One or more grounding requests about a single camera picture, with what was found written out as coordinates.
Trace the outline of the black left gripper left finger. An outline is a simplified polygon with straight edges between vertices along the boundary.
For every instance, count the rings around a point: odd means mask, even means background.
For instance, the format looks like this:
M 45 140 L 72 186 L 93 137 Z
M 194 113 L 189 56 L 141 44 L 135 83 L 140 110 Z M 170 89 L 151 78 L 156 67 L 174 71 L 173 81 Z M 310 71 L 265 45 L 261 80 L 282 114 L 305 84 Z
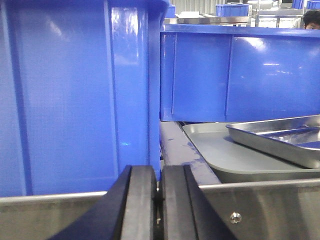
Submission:
M 127 165 L 112 187 L 53 240 L 152 240 L 156 177 L 150 165 Z

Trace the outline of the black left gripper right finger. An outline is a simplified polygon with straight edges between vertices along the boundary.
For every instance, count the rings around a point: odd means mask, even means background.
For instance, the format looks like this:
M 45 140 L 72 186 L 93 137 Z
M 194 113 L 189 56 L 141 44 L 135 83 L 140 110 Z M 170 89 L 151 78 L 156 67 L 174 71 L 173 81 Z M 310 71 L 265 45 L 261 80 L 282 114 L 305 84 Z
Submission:
M 165 166 L 161 176 L 164 240 L 235 240 L 199 188 L 190 166 Z

